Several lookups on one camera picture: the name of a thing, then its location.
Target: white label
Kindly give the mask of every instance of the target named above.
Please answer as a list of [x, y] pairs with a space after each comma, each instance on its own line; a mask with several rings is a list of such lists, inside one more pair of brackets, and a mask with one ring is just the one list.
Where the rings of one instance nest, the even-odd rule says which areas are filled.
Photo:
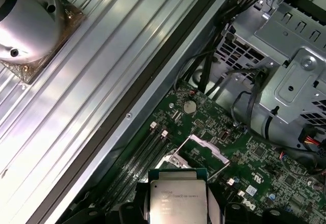
[[257, 189], [255, 189], [252, 185], [249, 185], [246, 189], [246, 192], [251, 195], [254, 196], [255, 193], [257, 192]]
[[261, 178], [258, 175], [255, 175], [254, 180], [259, 184], [261, 183]]
[[252, 203], [250, 203], [249, 200], [247, 200], [246, 198], [243, 198], [243, 202], [242, 202], [244, 205], [246, 205], [247, 207], [249, 207], [249, 209], [251, 210], [255, 210], [256, 209], [256, 206]]

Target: screw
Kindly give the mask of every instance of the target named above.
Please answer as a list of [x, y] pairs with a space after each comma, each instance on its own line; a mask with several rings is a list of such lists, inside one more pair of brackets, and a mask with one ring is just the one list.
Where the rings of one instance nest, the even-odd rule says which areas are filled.
[[301, 67], [304, 70], [313, 70], [314, 67], [314, 61], [311, 58], [307, 58], [301, 62]]
[[231, 205], [231, 207], [232, 207], [232, 209], [235, 209], [235, 210], [240, 209], [240, 205], [236, 205], [236, 204]]
[[267, 4], [271, 6], [275, 0], [267, 0]]
[[281, 213], [278, 210], [270, 210], [269, 212], [272, 215], [281, 215]]
[[19, 51], [17, 49], [12, 49], [10, 51], [11, 57], [17, 57], [19, 55]]
[[265, 19], [265, 20], [269, 20], [269, 18], [270, 18], [270, 14], [268, 14], [268, 13], [263, 13], [263, 15], [262, 15], [262, 17], [263, 17], [263, 19]]
[[97, 211], [91, 211], [90, 213], [88, 213], [88, 215], [90, 215], [90, 216], [97, 215]]
[[132, 118], [132, 113], [128, 113], [128, 114], [126, 115], [126, 118], [127, 118], [127, 119], [131, 119], [131, 118]]

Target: metal bracket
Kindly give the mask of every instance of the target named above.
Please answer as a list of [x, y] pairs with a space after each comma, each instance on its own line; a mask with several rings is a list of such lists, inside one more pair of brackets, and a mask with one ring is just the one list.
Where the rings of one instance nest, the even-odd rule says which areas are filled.
[[295, 120], [314, 96], [313, 87], [323, 72], [324, 60], [300, 49], [288, 67], [280, 66], [264, 87], [260, 104], [268, 110], [279, 107], [278, 117], [286, 123]]

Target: integrated chip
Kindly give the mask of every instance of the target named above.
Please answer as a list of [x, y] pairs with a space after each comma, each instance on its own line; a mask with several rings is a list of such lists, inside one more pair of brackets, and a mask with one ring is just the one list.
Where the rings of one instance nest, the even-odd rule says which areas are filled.
[[294, 182], [295, 182], [295, 178], [293, 177], [293, 176], [287, 176], [286, 178], [285, 178], [285, 180], [284, 180], [284, 182], [287, 184], [287, 185], [289, 185], [289, 186], [291, 186]]
[[261, 157], [263, 156], [263, 154], [265, 153], [265, 150], [262, 148], [262, 147], [258, 147], [256, 150], [255, 150], [255, 155], [257, 155], [258, 157]]

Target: capacitor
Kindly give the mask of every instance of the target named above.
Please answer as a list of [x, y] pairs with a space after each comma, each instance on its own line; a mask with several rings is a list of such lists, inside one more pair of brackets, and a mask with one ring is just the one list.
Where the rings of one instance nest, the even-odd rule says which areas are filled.
[[270, 195], [268, 195], [268, 198], [272, 201], [274, 201], [276, 199], [276, 196], [274, 193], [271, 193]]
[[235, 183], [239, 183], [240, 182], [240, 179], [238, 177], [234, 177], [233, 180], [234, 180]]
[[197, 109], [197, 105], [194, 101], [192, 100], [188, 100], [183, 104], [183, 111], [187, 114], [187, 115], [191, 115], [194, 112], [196, 112]]

